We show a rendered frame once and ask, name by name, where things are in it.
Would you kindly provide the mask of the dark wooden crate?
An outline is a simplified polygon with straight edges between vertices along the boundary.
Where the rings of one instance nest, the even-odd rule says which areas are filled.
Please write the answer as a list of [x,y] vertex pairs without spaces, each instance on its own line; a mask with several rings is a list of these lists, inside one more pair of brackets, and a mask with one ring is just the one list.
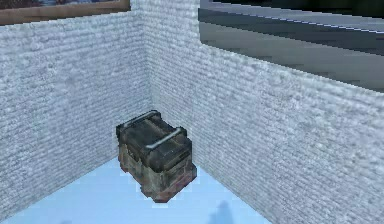
[[183,127],[172,127],[157,110],[116,127],[120,168],[155,203],[167,203],[197,177],[192,141]]

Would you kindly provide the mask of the grey framed window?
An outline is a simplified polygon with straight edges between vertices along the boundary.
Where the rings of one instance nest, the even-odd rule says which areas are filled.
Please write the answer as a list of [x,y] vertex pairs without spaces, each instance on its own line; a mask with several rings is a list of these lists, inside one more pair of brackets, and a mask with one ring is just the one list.
[[384,0],[200,0],[200,41],[384,93]]

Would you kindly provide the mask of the wooden framed picture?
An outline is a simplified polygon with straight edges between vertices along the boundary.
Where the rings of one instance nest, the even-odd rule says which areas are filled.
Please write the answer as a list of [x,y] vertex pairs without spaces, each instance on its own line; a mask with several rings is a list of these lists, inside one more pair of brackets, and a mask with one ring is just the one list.
[[130,10],[130,0],[0,9],[0,26],[127,12]]

